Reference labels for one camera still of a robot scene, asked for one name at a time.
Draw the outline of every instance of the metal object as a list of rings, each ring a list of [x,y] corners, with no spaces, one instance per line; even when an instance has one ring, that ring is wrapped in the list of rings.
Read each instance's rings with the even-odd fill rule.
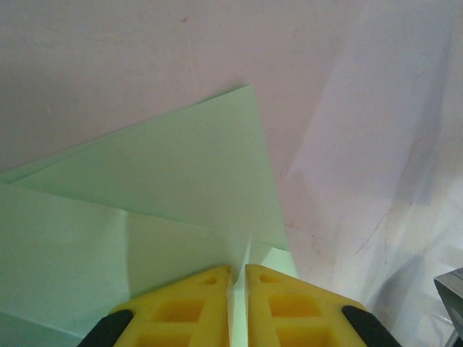
[[[450,335],[449,340],[447,341],[445,347],[462,347],[463,342],[462,339],[458,336],[456,330]]]
[[[456,332],[463,336],[463,267],[434,278],[434,283]],[[452,334],[446,347],[455,346],[458,335]]]

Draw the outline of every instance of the white backdrop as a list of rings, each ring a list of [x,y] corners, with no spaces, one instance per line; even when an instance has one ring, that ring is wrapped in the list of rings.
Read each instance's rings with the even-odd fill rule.
[[[254,84],[302,279],[404,346],[451,331],[463,266],[463,26],[455,1],[0,4],[0,171]]]

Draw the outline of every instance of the black grip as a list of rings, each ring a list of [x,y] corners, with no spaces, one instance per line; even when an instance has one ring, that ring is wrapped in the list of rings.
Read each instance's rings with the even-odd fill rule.
[[[344,306],[342,313],[367,347],[401,347],[390,332],[371,313],[354,306]]]
[[[132,311],[123,309],[102,318],[77,347],[112,347],[133,318]]]

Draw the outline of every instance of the green paper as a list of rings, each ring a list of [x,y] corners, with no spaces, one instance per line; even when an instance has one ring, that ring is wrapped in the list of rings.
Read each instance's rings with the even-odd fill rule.
[[[226,229],[227,246],[239,259],[241,240],[251,232],[256,241],[287,249],[251,86],[124,129],[56,161],[14,184]]]
[[[0,312],[80,336],[133,296],[231,262],[220,231],[3,184],[0,222]]]
[[[16,187],[1,186],[2,311],[57,330],[83,335],[133,295],[229,263],[239,273],[233,346],[246,346],[244,264],[295,273],[250,86],[0,182]]]

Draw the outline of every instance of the yellow plastic part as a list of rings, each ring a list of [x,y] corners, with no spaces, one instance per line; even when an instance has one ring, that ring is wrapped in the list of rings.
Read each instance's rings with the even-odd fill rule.
[[[116,307],[135,316],[114,347],[229,347],[232,268],[215,267]]]
[[[365,347],[341,308],[361,304],[261,265],[246,265],[250,347]]]

